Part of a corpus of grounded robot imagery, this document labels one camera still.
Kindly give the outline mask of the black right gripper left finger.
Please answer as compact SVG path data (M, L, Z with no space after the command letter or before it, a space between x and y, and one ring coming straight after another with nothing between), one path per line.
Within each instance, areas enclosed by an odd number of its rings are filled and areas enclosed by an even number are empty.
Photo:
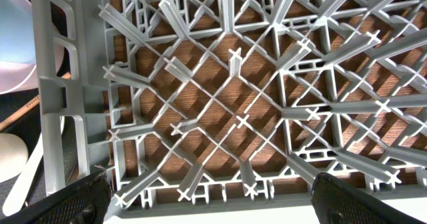
M60 191L1 220L1 224L101 224L112 197L104 170L98 170Z

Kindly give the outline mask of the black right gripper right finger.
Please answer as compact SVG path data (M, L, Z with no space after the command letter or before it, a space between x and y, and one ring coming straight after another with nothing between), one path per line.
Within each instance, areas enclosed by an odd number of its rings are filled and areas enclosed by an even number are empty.
M311 203L320 223L421 222L325 172L316 175Z

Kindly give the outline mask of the small pink saucer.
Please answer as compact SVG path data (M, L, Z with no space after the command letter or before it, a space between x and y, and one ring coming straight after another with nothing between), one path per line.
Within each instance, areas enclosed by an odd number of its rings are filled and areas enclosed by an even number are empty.
M12 93L38 87L37 64L28 65L1 60L1 93Z

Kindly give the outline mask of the white paper cup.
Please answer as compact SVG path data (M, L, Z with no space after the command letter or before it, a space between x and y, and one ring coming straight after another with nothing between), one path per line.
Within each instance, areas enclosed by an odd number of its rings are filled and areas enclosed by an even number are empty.
M28 160L28 148L17 135L1 134L1 182L8 181L20 174Z

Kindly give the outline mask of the blue plastic cup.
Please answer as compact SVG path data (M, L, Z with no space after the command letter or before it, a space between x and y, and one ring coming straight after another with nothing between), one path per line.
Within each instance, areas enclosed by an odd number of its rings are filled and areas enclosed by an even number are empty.
M29 0L1 0L1 60L35 64L32 6Z

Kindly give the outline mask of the grey dishwasher rack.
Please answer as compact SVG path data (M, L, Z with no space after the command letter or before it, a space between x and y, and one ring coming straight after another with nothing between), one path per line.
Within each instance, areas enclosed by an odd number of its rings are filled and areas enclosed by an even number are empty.
M305 219L327 172L426 218L426 0L31 1L47 194Z

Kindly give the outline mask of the white plastic fork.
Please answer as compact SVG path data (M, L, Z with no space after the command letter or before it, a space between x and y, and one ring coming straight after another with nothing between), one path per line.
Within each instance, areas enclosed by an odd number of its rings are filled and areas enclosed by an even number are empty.
M43 134L41 133L31 156L3 204L2 211L7 217L19 212L24 206L42 157Z

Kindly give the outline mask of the wooden chopstick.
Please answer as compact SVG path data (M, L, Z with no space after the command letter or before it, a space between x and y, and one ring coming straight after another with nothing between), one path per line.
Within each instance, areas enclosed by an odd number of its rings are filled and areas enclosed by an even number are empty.
M38 88L1 94L1 132L31 112L39 102Z

